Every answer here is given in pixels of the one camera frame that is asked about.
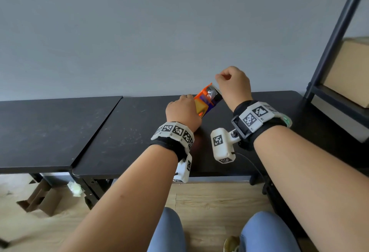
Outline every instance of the bolt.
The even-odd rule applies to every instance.
[[[238,137],[238,133],[236,131],[231,132],[231,137],[236,138]]]

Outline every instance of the shoe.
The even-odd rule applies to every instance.
[[[238,252],[239,236],[229,236],[223,246],[223,252]]]

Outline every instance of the black tabletop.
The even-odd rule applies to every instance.
[[[0,173],[67,171],[121,96],[0,102]]]
[[[356,168],[367,166],[368,162],[357,156],[362,144],[297,92],[255,92],[253,97],[287,114],[293,120],[292,129],[304,138]],[[123,98],[81,156],[73,174],[94,178],[121,175],[147,148],[153,133],[166,121],[167,104],[176,99],[178,96]],[[219,127],[231,131],[232,116],[224,101],[205,115],[195,133],[190,176],[251,175],[256,172],[243,157],[238,156],[236,161],[225,165],[213,157],[210,133]],[[236,152],[249,157],[265,172],[255,152],[247,152],[237,144],[234,147]]]

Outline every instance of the jeans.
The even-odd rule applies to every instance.
[[[178,214],[164,208],[148,252],[186,252],[186,241]],[[240,252],[300,252],[298,243],[282,219],[261,211],[246,223],[240,235]]]

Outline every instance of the brown cardboard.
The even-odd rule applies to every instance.
[[[323,84],[369,108],[369,37],[345,39]]]
[[[61,200],[59,193],[44,179],[40,183],[26,185],[20,197],[17,204],[39,217],[52,216]]]

